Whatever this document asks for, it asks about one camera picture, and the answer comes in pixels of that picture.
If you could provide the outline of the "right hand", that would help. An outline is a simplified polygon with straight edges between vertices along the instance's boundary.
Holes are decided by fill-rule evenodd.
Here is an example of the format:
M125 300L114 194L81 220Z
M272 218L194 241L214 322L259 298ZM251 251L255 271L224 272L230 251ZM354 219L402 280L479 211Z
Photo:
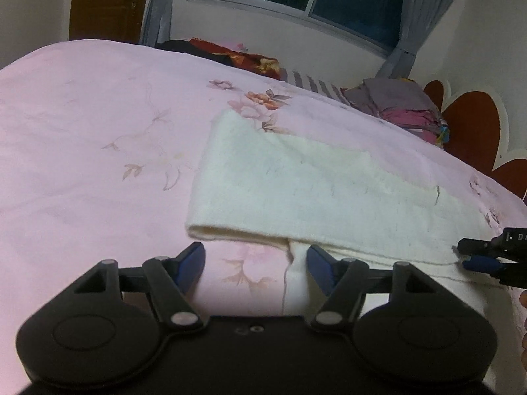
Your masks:
M523 326L523 338L522 338L522 350L523 354L527 351L527 291L524 290L519 296L520 306L522 307L522 326Z

